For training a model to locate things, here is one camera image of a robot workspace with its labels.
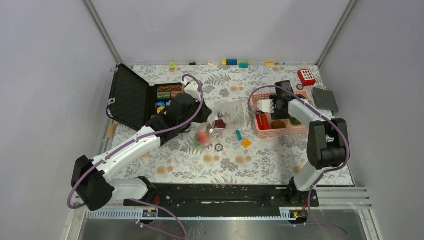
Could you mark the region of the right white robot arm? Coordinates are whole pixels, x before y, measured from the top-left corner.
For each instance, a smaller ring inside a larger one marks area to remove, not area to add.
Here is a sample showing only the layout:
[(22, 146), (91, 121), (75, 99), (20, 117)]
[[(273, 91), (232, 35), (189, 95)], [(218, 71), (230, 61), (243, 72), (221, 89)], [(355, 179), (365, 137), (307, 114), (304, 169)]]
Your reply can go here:
[(294, 94), (289, 81), (275, 83), (274, 113), (294, 118), (308, 129), (307, 160), (301, 173), (290, 179), (286, 198), (293, 206), (301, 205), (325, 174), (344, 168), (350, 159), (347, 123), (330, 119), (309, 101)]

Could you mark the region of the dark red eggplant toy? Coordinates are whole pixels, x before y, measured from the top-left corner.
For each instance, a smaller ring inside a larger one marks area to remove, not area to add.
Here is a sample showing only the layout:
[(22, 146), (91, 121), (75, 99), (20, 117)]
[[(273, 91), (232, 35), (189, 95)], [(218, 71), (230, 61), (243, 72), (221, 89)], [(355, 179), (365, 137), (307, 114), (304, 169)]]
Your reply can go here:
[(226, 129), (226, 126), (227, 125), (226, 125), (226, 123), (224, 122), (223, 119), (215, 120), (214, 123), (213, 123), (214, 129)]

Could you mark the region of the red chili toy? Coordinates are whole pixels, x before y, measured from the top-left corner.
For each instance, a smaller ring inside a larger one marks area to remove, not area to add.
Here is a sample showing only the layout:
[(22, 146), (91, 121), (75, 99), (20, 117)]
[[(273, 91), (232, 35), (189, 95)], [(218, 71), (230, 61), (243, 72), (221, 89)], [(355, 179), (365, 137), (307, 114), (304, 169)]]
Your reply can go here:
[(256, 114), (255, 117), (256, 117), (256, 122), (257, 122), (258, 129), (260, 131), (262, 131), (263, 130), (263, 125), (262, 125), (262, 122), (261, 122), (261, 115), (260, 114)]

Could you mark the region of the peach toy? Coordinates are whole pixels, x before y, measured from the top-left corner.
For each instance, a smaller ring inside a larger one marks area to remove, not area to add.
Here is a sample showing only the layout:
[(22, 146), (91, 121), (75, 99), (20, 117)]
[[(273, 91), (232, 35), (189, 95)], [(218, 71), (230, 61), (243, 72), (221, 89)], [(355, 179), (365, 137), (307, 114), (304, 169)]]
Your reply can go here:
[(194, 142), (197, 147), (206, 147), (211, 144), (211, 136), (207, 132), (198, 132), (195, 136)]

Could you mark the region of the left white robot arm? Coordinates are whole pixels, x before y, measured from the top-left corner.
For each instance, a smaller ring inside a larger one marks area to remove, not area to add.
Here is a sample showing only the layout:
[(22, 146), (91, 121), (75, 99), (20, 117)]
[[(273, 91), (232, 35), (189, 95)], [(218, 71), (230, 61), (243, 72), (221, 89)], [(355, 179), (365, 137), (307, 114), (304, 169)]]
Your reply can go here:
[(202, 91), (183, 93), (171, 101), (164, 113), (154, 116), (117, 147), (93, 158), (80, 156), (74, 163), (67, 207), (78, 208), (73, 204), (74, 195), (81, 199), (80, 207), (91, 211), (125, 200), (138, 200), (144, 206), (152, 204), (155, 192), (145, 180), (117, 179), (116, 175), (137, 158), (177, 137), (189, 124), (205, 123), (211, 113)]

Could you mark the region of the clear zip top bag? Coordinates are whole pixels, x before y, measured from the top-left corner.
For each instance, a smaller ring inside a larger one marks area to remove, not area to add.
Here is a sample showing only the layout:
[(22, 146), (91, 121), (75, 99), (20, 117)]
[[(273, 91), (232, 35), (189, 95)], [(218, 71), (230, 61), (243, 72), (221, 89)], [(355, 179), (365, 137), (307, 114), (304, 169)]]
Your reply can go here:
[[(211, 137), (209, 145), (214, 144), (219, 137), (241, 130), (245, 125), (245, 108), (241, 99), (219, 100), (213, 104), (211, 111), (207, 122), (202, 123), (196, 132), (196, 134), (199, 132), (209, 133)], [(220, 119), (224, 120), (226, 129), (214, 128), (214, 121)]]

